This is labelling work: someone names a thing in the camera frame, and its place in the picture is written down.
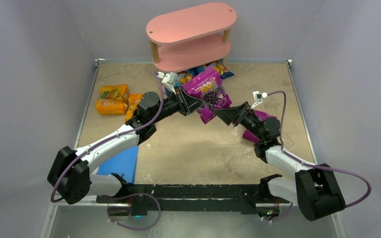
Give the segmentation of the purple candy bag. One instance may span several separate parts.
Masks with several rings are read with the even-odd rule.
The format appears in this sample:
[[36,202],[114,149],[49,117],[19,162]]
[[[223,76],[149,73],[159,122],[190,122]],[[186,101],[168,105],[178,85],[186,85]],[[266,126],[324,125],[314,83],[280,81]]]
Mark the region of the purple candy bag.
[[228,108],[232,103],[222,86],[221,75],[212,66],[184,83],[182,87],[190,96],[205,101],[204,106],[197,109],[204,124],[215,118],[215,109]]
[[[261,121],[264,121],[264,120],[267,119],[267,118],[275,118],[275,119],[277,119],[276,116],[270,115],[270,114],[268,114],[268,113],[266,113],[266,112],[262,112],[262,111],[254,110],[254,113],[255,113],[255,115],[256,115]],[[250,132],[250,131],[247,130],[247,129],[244,130],[244,133],[243,133],[243,135],[242,135],[242,138],[245,139],[245,140],[254,142],[254,143],[259,142],[259,138],[256,137],[252,132]]]

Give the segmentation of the purple candy bag front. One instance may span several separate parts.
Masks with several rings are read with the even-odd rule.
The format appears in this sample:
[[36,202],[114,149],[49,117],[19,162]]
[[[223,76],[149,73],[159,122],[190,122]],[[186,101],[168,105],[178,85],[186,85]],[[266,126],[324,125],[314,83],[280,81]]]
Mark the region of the purple candy bag front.
[[182,87],[190,96],[205,101],[204,106],[197,109],[204,124],[215,118],[215,109],[228,108],[232,103],[222,86],[221,75],[212,66],[184,83]]

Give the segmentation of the blue candy bag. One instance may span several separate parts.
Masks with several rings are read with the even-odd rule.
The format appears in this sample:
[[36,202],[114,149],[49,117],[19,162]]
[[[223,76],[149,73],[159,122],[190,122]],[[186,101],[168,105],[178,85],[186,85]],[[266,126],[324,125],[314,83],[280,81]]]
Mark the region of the blue candy bag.
[[177,74],[175,88],[189,82],[194,77],[194,75],[188,71],[178,72]]
[[220,59],[220,60],[216,60],[216,61],[213,61],[213,62],[210,62],[208,65],[208,67],[213,67],[220,75],[220,78],[221,79],[226,79],[226,78],[229,78],[229,77],[232,77],[234,76],[234,73],[232,73],[231,71],[229,71],[227,69],[227,67],[224,65],[223,61]]

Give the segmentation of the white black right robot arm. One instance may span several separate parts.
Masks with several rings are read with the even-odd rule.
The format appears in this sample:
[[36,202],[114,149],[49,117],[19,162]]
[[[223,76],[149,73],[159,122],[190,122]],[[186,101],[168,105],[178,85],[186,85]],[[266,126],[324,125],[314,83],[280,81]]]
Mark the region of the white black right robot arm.
[[241,125],[258,138],[255,155],[263,162],[279,168],[292,177],[288,180],[275,174],[262,178],[259,195],[280,197],[296,204],[309,221],[337,213],[346,202],[331,167],[316,165],[286,151],[278,141],[281,123],[274,117],[261,120],[248,103],[236,107],[215,109],[214,114],[226,125]]

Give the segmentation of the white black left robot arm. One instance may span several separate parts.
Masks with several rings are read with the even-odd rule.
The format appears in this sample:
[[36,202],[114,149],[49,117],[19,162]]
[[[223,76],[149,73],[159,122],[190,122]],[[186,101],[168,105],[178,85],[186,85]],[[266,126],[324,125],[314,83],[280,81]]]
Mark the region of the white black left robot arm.
[[120,152],[138,146],[155,132],[155,124],[175,113],[187,116],[204,106],[202,99],[176,88],[164,98],[156,92],[142,95],[133,116],[111,134],[89,145],[60,149],[47,180],[52,185],[51,201],[75,204],[86,196],[115,197],[124,192],[127,182],[119,174],[96,175],[94,171]]

